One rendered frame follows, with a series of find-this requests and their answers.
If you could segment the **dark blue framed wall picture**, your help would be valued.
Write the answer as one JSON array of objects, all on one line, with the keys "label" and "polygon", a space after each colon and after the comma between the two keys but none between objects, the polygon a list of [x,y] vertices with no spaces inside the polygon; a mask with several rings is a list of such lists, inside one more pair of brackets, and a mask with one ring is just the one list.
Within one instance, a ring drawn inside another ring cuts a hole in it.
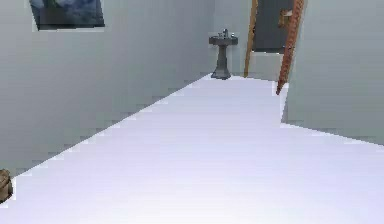
[{"label": "dark blue framed wall picture", "polygon": [[38,30],[104,27],[100,0],[29,0]]}]

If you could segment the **grey pedestal sink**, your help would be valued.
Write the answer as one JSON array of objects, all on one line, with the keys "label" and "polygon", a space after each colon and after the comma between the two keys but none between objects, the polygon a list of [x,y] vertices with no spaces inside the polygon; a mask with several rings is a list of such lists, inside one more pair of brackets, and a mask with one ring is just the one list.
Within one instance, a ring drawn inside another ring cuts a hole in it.
[{"label": "grey pedestal sink", "polygon": [[222,32],[219,32],[216,36],[209,38],[209,43],[218,47],[218,58],[216,62],[216,68],[211,77],[214,79],[227,80],[231,77],[228,70],[227,63],[227,47],[238,44],[238,37],[234,33],[229,33],[225,28]]}]

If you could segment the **brown rounded object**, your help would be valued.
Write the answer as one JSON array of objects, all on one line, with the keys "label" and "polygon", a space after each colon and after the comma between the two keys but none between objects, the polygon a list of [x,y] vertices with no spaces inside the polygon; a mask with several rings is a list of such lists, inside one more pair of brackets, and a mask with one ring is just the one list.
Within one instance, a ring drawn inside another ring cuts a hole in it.
[{"label": "brown rounded object", "polygon": [[13,186],[10,172],[6,169],[0,170],[0,204],[7,201],[13,195]]}]

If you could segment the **small brown wooden object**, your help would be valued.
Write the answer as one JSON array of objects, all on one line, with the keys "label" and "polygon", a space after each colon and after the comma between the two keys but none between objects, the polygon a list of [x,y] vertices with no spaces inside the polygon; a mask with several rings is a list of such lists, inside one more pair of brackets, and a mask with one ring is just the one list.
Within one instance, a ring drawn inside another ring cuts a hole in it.
[{"label": "small brown wooden object", "polygon": [[290,23],[290,18],[292,16],[292,9],[281,9],[278,19],[278,27],[279,28],[287,28]]}]

